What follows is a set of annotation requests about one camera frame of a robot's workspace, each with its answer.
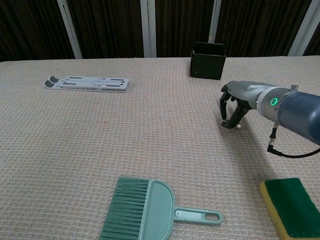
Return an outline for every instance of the table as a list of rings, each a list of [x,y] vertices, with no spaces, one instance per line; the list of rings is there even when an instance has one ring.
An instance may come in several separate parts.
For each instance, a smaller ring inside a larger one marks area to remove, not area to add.
[[[189,77],[189,58],[0,66],[3,239],[98,239],[120,175],[162,180],[178,206],[223,214],[220,226],[175,223],[172,240],[279,239],[259,192],[266,179],[300,178],[320,208],[319,155],[267,153],[272,122],[251,110],[241,129],[224,129],[219,110],[232,80],[320,95],[320,56],[227,58],[221,80]],[[49,90],[49,76],[125,77],[131,85],[126,93]],[[317,147],[278,129],[281,152]]]

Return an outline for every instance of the black box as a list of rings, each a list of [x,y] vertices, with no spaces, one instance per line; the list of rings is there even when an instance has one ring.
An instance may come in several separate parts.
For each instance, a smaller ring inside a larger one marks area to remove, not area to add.
[[[225,60],[223,44],[195,42],[191,53],[190,76],[220,80]]]

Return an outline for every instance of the hole in handle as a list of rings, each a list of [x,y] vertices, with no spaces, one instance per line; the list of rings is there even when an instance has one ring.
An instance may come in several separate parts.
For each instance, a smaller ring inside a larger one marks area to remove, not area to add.
[[[220,217],[218,214],[213,214],[213,213],[206,213],[204,215],[204,219],[207,221],[219,221]]]

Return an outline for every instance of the sponge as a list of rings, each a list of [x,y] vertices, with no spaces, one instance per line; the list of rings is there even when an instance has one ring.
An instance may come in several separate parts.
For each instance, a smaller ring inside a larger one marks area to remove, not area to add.
[[[299,178],[263,181],[260,192],[282,240],[320,240],[320,212]]]

